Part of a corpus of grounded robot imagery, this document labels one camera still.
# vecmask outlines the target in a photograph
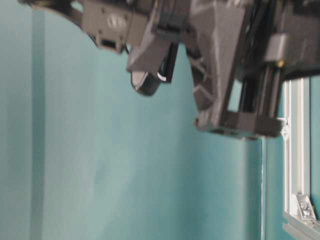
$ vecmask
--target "circular logo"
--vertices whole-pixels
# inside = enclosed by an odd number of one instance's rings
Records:
[[[126,19],[117,13],[110,13],[106,17],[106,21],[108,23],[109,28],[111,28],[114,31],[122,31],[127,27]]]

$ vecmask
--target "teal backdrop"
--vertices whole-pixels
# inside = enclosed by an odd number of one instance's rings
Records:
[[[58,16],[4,0],[0,35],[1,240],[260,238],[262,143],[195,130],[183,47],[173,83],[144,98],[125,55]],[[275,209],[266,236],[285,239]]]
[[[266,147],[266,214],[265,240],[294,240],[282,228],[287,220],[284,211],[284,161],[283,139],[268,139]]]
[[[320,77],[310,81],[310,164],[311,164],[311,199],[320,218]]]

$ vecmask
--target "black mechanical part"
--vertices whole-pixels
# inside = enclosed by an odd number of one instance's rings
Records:
[[[320,74],[320,1],[19,0],[55,11],[100,48],[129,52],[133,88],[152,96],[172,81],[186,47],[201,131],[240,139],[279,135],[283,81]],[[79,2],[83,12],[74,9]],[[228,110],[235,79],[238,111]]]
[[[161,81],[149,72],[133,71],[131,73],[131,85],[133,89],[146,97],[150,97],[157,91]]]

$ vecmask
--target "white window frame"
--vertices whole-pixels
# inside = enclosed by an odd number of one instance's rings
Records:
[[[320,222],[306,219],[297,196],[310,198],[310,80],[284,84],[283,229],[298,240],[320,240]]]

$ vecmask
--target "screw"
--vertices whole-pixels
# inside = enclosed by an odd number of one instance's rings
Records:
[[[290,135],[290,128],[288,125],[285,125],[282,130],[281,130],[281,135],[283,137],[283,140],[287,141],[289,139],[289,135]]]
[[[310,211],[304,210],[304,211],[303,211],[303,215],[304,215],[305,217],[309,217],[309,216],[310,216]]]
[[[283,61],[283,60],[280,60],[280,61],[277,61],[276,62],[276,66],[278,67],[278,68],[283,68],[284,67],[284,65],[285,65],[285,61]]]
[[[308,205],[305,202],[300,203],[300,208],[303,210],[306,210],[308,208]]]

